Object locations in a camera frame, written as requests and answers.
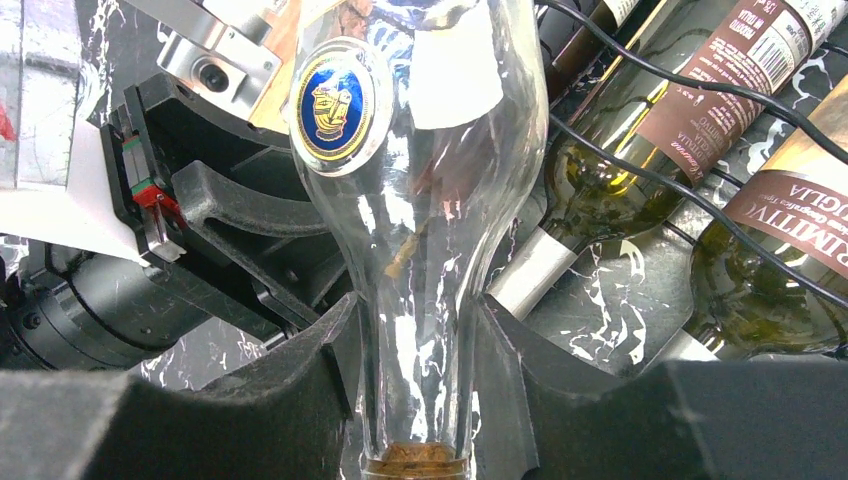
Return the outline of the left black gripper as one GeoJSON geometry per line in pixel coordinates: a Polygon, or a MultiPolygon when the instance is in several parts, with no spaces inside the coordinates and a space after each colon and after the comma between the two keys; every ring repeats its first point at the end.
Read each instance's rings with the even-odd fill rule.
{"type": "Polygon", "coordinates": [[[3,152],[54,150],[67,177],[1,190],[2,233],[29,242],[1,284],[3,367],[128,369],[210,318],[261,340],[309,328],[198,391],[5,371],[2,477],[336,478],[358,296],[318,320],[345,267],[289,140],[164,73],[129,87],[102,126],[56,111],[16,133],[3,152]]]}

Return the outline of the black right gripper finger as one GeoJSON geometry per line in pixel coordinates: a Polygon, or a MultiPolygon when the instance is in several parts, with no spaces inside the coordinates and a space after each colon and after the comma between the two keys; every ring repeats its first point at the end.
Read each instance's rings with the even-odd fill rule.
{"type": "Polygon", "coordinates": [[[843,479],[847,366],[685,362],[622,381],[476,304],[484,479],[843,479]]]}

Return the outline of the clear bottle black gold label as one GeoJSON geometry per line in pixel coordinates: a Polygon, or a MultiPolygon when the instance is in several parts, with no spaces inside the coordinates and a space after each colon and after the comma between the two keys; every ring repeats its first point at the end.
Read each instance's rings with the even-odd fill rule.
{"type": "Polygon", "coordinates": [[[542,163],[530,1],[307,1],[297,167],[360,302],[362,477],[471,473],[486,272],[542,163]]]}

